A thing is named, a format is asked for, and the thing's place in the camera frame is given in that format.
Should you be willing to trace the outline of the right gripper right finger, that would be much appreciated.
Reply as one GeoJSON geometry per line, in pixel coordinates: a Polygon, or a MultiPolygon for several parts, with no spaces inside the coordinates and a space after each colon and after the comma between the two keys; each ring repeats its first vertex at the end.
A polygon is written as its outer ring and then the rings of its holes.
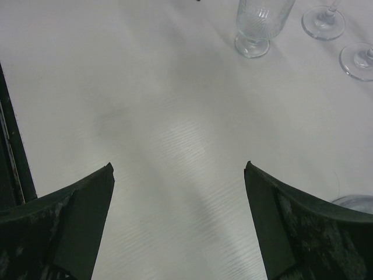
{"type": "Polygon", "coordinates": [[[244,180],[268,279],[372,279],[372,214],[296,189],[251,162],[244,180]]]}

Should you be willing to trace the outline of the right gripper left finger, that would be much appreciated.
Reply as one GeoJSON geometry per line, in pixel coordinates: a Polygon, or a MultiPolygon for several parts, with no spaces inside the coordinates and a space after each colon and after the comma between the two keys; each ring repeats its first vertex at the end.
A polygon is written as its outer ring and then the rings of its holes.
{"type": "Polygon", "coordinates": [[[1,279],[91,279],[114,190],[111,163],[1,211],[1,279]]]}

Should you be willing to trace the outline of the clear wine glass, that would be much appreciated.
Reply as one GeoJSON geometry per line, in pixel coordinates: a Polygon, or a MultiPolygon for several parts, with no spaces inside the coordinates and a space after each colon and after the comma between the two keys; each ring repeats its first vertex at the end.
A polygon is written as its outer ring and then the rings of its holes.
{"type": "Polygon", "coordinates": [[[344,72],[363,82],[372,82],[372,44],[354,43],[345,46],[339,54],[344,72]]]}

